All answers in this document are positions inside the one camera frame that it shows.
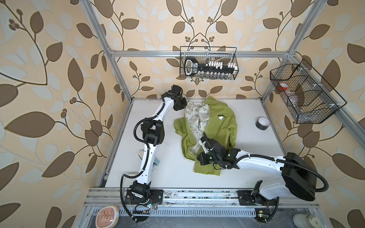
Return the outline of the green jacket with patterned lining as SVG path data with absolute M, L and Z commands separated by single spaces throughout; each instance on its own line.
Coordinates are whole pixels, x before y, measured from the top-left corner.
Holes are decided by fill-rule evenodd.
M 236 145 L 238 125 L 235 113 L 224 102 L 208 97 L 202 102 L 187 103 L 184 117 L 174 121 L 175 132 L 182 137 L 182 154 L 194 161 L 193 172 L 219 176 L 217 165 L 200 165 L 198 155 L 203 153 L 199 139 L 206 133 L 207 137 L 218 141 L 229 150 Z

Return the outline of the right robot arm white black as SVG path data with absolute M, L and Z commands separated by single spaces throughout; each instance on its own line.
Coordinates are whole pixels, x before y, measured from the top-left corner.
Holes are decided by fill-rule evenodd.
M 301 200 L 314 201 L 315 194 L 329 189 L 328 181 L 297 154 L 285 156 L 266 156 L 250 154 L 246 151 L 231 148 L 225 149 L 218 141 L 204 135 L 199 140 L 203 152 L 199 154 L 200 165 L 218 165 L 222 170 L 251 169 L 268 173 L 274 179 L 256 182 L 252 191 L 239 191 L 239 200 L 249 204 L 269 207 L 275 202 L 270 214 L 259 212 L 256 221 L 269 223 L 279 207 L 280 197 L 293 195 Z

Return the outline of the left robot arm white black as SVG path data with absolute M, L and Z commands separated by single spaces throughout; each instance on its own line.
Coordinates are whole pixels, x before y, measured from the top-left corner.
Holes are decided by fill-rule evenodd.
M 126 196 L 129 196 L 137 206 L 147 206 L 153 204 L 151 196 L 151 175 L 156 151 L 164 140 L 163 121 L 168 112 L 173 109 L 179 111 L 185 109 L 187 100 L 183 97 L 183 89 L 178 85 L 172 85 L 171 89 L 161 95 L 161 104 L 151 117 L 140 120 L 134 127 L 134 138 L 144 144 L 144 153 L 139 173 L 130 176 L 123 174 L 120 180 L 120 199 L 124 211 L 135 223 L 142 220 L 138 219 L 126 206 L 123 199 L 123 180 L 133 179 L 134 182 L 126 190 Z

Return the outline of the grey tape roll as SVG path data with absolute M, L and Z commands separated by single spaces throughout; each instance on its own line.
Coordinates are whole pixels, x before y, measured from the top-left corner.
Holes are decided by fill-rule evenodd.
M 270 120 L 266 117 L 259 117 L 255 123 L 256 127 L 260 130 L 267 130 L 270 126 Z

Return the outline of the small grey white block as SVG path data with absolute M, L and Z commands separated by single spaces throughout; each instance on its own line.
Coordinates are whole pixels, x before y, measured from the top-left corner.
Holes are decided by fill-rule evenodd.
M 143 155 L 144 155 L 144 150 L 139 150 L 138 151 L 138 157 L 142 160 L 143 159 Z M 154 159 L 154 163 L 153 163 L 153 166 L 155 167 L 155 166 L 158 166 L 159 165 L 159 163 L 160 163 L 160 160 L 157 158 L 157 157 L 155 157 L 155 159 Z

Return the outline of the red cap bottle in basket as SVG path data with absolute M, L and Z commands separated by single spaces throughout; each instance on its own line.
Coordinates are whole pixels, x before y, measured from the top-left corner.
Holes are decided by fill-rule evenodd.
M 285 92 L 289 88 L 288 84 L 280 82 L 278 84 L 278 91 L 279 92 Z

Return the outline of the white round device bottom right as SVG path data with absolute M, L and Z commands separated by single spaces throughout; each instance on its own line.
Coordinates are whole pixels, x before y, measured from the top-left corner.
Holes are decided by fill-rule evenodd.
M 312 214 L 295 214 L 293 222 L 297 228 L 322 228 L 321 220 Z

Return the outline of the pink white round device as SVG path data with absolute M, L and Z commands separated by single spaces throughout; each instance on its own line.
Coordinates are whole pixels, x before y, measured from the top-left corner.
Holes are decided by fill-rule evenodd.
M 119 220 L 120 209 L 116 205 L 103 207 L 96 215 L 96 228 L 114 228 Z

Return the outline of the black socket set rail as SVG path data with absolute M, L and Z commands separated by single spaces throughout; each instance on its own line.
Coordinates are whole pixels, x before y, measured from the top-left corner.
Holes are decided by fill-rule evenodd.
M 186 58 L 182 68 L 186 76 L 206 79 L 232 80 L 239 72 L 239 67 L 235 62 L 224 63 L 210 59 L 199 62 L 195 57 Z

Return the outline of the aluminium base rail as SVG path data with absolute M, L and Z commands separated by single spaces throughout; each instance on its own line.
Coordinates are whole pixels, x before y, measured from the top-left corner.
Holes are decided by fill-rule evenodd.
M 148 203 L 138 205 L 126 191 L 119 188 L 91 188 L 86 196 L 84 207 L 93 214 L 103 207 L 115 205 L 120 215 L 126 216 L 121 200 L 128 210 L 137 216 L 151 217 L 255 217 L 260 211 L 270 214 L 280 209 L 318 209 L 316 201 L 308 202 L 293 196 L 280 197 L 261 205 L 248 202 L 250 189 L 203 189 L 203 188 L 164 188 L 152 189 Z

